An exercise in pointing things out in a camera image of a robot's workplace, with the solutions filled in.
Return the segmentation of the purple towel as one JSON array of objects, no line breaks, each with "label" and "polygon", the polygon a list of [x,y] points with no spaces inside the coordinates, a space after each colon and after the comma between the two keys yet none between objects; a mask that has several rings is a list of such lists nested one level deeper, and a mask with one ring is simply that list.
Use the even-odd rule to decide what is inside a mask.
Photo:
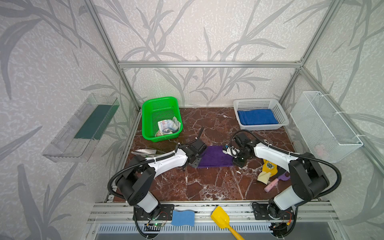
[{"label": "purple towel", "polygon": [[222,146],[209,146],[205,150],[198,168],[219,168],[233,166],[233,157],[223,152]]}]

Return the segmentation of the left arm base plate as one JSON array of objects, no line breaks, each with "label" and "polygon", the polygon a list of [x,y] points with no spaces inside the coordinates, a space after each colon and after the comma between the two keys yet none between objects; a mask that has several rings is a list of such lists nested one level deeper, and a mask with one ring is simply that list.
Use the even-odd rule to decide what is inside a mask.
[{"label": "left arm base plate", "polygon": [[159,204],[153,211],[147,213],[143,208],[135,207],[134,217],[138,221],[171,221],[174,208],[175,205],[172,204]]}]

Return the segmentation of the white light-blue towel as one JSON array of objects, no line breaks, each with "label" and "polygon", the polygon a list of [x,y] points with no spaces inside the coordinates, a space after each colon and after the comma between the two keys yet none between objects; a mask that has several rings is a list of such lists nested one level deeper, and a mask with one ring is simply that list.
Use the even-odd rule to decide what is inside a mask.
[{"label": "white light-blue towel", "polygon": [[158,122],[158,132],[156,137],[170,135],[179,131],[181,123],[176,117],[173,117],[171,120],[163,120]]}]

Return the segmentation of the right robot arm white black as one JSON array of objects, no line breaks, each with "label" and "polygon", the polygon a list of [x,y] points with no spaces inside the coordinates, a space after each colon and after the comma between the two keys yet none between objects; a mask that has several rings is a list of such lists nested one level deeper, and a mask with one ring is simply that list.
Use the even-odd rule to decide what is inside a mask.
[{"label": "right robot arm white black", "polygon": [[254,207],[254,212],[274,220],[283,218],[286,210],[298,208],[313,199],[335,191],[342,182],[340,170],[333,164],[315,158],[310,153],[298,154],[275,147],[248,130],[235,132],[223,153],[233,157],[234,165],[242,168],[252,157],[266,160],[289,173],[291,186],[269,200],[264,210]]}]

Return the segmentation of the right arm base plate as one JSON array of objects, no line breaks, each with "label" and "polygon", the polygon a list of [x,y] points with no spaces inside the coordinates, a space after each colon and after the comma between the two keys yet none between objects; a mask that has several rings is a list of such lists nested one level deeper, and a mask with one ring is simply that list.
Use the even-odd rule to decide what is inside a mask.
[{"label": "right arm base plate", "polygon": [[256,220],[291,221],[294,218],[292,207],[283,211],[274,203],[258,202],[253,202],[251,207]]}]

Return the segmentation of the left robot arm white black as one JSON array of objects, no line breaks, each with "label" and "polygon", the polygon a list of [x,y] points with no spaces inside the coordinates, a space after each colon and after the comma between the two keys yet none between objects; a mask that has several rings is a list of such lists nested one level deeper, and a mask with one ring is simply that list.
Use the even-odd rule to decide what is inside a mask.
[{"label": "left robot arm white black", "polygon": [[130,206],[139,207],[148,214],[156,214],[160,211],[161,204],[150,192],[154,179],[178,167],[198,167],[207,149],[207,145],[200,139],[203,131],[204,128],[201,128],[193,141],[177,144],[169,153],[150,158],[135,156],[128,167],[110,178],[108,192],[126,200]]}]

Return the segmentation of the blue towel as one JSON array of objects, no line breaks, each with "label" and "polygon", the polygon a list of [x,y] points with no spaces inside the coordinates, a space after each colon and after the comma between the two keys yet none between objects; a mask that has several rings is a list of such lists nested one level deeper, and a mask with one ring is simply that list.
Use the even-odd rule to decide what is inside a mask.
[{"label": "blue towel", "polygon": [[238,111],[239,120],[242,125],[276,125],[276,120],[272,110],[258,109],[251,111]]}]

